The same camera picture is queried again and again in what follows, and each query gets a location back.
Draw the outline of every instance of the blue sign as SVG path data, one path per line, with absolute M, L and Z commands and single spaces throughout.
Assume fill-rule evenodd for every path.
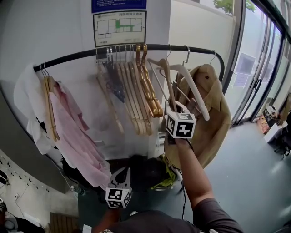
M 146 9 L 146 0 L 92 0 L 92 13 L 128 9 Z

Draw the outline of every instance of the electrical outlet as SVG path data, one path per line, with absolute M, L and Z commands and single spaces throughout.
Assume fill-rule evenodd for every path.
M 17 193 L 17 194 L 15 194 L 15 196 L 14 196 L 14 201 L 16 201 L 18 198 L 19 198 L 19 194 Z

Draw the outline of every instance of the gray floor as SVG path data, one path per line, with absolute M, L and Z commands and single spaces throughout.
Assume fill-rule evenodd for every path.
M 216 199 L 246 233 L 271 233 L 291 219 L 291 157 L 281 161 L 266 144 L 256 124 L 230 129 L 217 156 L 205 169 Z M 181 218 L 180 187 L 133 196 L 123 218 L 132 210 L 158 209 Z M 98 223 L 106 205 L 95 193 L 79 197 L 81 224 Z M 191 221 L 187 200 L 184 219 Z

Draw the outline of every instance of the glass door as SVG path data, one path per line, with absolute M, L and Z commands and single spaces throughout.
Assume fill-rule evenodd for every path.
M 246 105 L 242 106 L 243 111 L 241 113 L 237 113 L 237 115 L 240 114 L 238 119 L 234 119 L 236 124 L 239 124 L 241 121 L 248 120 L 256 110 L 256 107 L 258 106 L 270 81 L 270 77 L 278 57 L 280 41 L 281 33 L 275 25 L 271 23 L 269 38 L 266 40 L 266 58 L 264 61 L 261 60 L 263 64 L 261 72 L 259 73 L 258 70 L 256 72 L 257 78 L 254 78 L 253 80 L 255 83 L 253 89 L 250 90 L 249 95 L 247 95 L 249 96 L 249 99 L 245 99 Z M 275 80 L 278 80 L 279 82 L 274 82 L 273 86 L 278 86 L 280 84 L 279 76 L 277 76 Z
M 283 75 L 277 75 L 275 79 L 271 79 L 271 75 L 280 59 L 281 42 L 281 33 L 259 8 L 245 11 L 239 56 L 225 93 L 232 124 L 254 119 L 261 114 L 270 89 L 280 88 Z M 285 70 L 286 65 L 287 62 L 284 62 L 280 68 Z
M 265 59 L 266 38 L 269 35 L 269 20 L 263 12 L 255 8 L 254 11 L 245 10 L 245 23 L 241 40 L 240 52 L 232 74 L 225 98 L 231 111 L 232 119 L 237 120 L 240 106 L 248 91 L 254 86 L 254 77 L 258 66 Z

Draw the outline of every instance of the pink shirt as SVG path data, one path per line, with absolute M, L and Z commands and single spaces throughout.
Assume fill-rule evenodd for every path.
M 73 98 L 68 95 L 69 92 L 66 90 L 64 93 L 57 86 L 55 91 L 59 98 L 50 92 L 55 126 L 60 137 L 55 145 L 93 187 L 100 186 L 105 190 L 111 177 L 109 163 L 85 133 L 88 126 L 82 120 L 77 104 L 72 105 Z

